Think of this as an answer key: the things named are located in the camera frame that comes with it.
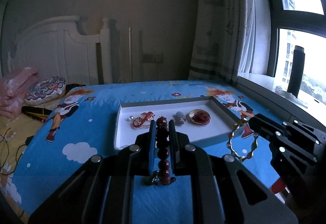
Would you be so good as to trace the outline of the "white wooden headboard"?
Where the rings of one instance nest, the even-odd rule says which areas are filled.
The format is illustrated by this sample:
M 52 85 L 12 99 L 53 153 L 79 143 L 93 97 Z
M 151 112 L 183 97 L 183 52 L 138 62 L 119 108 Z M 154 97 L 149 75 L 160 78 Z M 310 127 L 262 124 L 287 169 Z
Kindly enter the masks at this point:
M 99 34 L 82 35 L 78 15 L 53 17 L 30 26 L 15 39 L 9 71 L 35 67 L 41 80 L 61 76 L 68 83 L 110 84 L 113 81 L 108 18 Z

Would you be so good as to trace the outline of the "grey patterned curtain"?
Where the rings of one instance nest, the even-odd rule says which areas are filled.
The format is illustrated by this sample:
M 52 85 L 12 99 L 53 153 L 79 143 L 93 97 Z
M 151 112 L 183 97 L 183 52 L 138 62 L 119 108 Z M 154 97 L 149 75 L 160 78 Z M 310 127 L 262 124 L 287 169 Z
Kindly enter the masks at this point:
M 190 79 L 236 83 L 254 52 L 254 0 L 198 0 Z

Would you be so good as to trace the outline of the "yellow bed sheet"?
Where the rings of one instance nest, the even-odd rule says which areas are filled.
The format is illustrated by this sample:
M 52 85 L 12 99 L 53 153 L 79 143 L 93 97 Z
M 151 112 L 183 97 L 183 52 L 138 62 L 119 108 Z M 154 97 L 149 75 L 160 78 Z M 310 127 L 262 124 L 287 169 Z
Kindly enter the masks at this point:
M 27 223 L 29 214 L 22 207 L 14 184 L 18 162 L 41 125 L 51 114 L 47 108 L 23 106 L 15 119 L 1 116 L 1 223 Z

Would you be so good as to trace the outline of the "grey jade pendant with tassel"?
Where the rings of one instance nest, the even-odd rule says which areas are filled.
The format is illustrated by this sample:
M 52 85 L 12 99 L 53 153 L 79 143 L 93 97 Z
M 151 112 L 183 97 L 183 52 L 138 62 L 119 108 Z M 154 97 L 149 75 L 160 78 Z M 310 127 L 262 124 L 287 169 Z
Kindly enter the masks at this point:
M 182 126 L 186 123 L 186 116 L 183 112 L 177 111 L 174 115 L 177 125 Z

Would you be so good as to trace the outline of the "patterned round pillow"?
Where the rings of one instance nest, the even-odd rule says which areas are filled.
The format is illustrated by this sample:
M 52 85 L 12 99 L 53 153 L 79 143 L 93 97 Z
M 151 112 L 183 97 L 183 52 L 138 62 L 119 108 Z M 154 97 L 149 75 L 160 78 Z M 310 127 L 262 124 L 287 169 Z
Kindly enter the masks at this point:
M 31 86 L 25 96 L 25 103 L 38 106 L 61 98 L 66 91 L 66 80 L 63 77 L 51 77 Z

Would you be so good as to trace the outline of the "black window frame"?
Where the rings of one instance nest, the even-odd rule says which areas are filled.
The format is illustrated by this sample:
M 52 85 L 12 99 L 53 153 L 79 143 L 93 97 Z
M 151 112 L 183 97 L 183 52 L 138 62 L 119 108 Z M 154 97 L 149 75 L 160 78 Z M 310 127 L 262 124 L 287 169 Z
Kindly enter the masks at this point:
M 325 9 L 325 0 L 320 0 Z M 282 0 L 269 0 L 271 17 L 271 39 L 267 75 L 276 74 L 279 52 L 279 30 L 291 29 L 325 37 L 325 14 L 292 11 L 283 8 Z

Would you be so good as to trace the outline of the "blue cartoon bed sheet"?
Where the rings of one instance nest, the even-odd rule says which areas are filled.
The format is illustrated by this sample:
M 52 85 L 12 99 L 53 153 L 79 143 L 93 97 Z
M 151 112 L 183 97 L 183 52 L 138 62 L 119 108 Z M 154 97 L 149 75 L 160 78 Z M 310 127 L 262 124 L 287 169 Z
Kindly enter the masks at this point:
M 44 124 L 19 161 L 11 183 L 11 196 L 29 216 L 92 155 L 111 155 L 116 118 L 122 103 L 214 96 L 222 104 L 242 104 L 243 110 L 246 107 L 252 114 L 267 114 L 270 119 L 279 121 L 269 110 L 222 82 L 144 82 L 86 89 L 94 90 L 90 96 L 95 99 L 85 101 L 87 96 L 79 97 L 76 113 L 63 121 L 53 142 L 45 140 L 52 121 Z M 270 164 L 272 154 L 268 145 L 267 140 L 259 137 L 254 157 L 245 161 L 244 166 L 269 188 L 279 175 Z M 132 223 L 192 223 L 192 217 L 186 216 L 191 210 L 191 196 L 185 193 L 189 184 L 189 180 L 181 179 L 172 184 L 175 187 L 141 187 L 137 180 L 135 195 L 140 197 L 135 198 Z M 160 211 L 156 198 L 163 198 L 164 191 L 169 188 L 167 203 L 171 205 L 164 202 Z

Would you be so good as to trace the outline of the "folded pink blanket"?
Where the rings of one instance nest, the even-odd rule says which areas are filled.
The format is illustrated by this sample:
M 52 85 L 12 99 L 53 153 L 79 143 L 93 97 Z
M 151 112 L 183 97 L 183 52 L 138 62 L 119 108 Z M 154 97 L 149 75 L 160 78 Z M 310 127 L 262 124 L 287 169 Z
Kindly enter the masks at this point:
M 37 82 L 38 73 L 33 67 L 19 68 L 1 78 L 1 116 L 18 117 L 28 89 Z

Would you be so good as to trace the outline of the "gold scalloped bangle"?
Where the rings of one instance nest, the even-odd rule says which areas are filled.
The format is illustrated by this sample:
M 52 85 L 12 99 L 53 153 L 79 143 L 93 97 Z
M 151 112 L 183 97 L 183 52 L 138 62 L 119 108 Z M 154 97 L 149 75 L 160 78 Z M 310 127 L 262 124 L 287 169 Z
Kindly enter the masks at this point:
M 251 134 L 249 136 L 243 137 L 246 128 L 250 128 L 248 119 L 241 119 L 238 123 L 234 124 L 231 132 L 228 134 L 226 143 L 230 155 L 241 163 L 252 159 L 254 157 L 254 151 L 258 147 L 258 133 L 250 131 Z

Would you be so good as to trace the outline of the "black cylinder on windowsill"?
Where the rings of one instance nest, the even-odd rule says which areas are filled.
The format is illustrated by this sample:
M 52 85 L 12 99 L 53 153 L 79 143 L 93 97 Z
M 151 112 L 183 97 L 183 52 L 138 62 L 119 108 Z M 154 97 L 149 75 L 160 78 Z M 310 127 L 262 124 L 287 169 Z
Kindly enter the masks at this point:
M 301 87 L 303 71 L 305 62 L 304 48 L 295 45 L 293 52 L 292 70 L 290 75 L 290 82 L 287 88 L 287 92 L 291 93 L 295 98 L 298 97 L 298 93 Z

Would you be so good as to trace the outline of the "grey shallow tray white inside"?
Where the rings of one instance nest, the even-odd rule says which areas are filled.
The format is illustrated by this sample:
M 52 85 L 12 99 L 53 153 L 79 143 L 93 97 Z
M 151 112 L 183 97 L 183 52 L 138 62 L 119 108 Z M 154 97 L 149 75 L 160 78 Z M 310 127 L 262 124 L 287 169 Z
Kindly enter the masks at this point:
M 191 117 L 196 110 L 203 110 L 210 115 L 207 125 L 195 124 Z M 120 151 L 133 144 L 137 135 L 149 131 L 147 125 L 135 128 L 131 118 L 142 113 L 153 112 L 154 119 L 163 116 L 173 120 L 177 132 L 186 134 L 189 141 L 199 147 L 219 144 L 228 139 L 233 125 L 240 121 L 236 114 L 223 106 L 214 97 L 198 97 L 190 99 L 162 100 L 153 102 L 124 103 L 118 110 L 114 149 Z

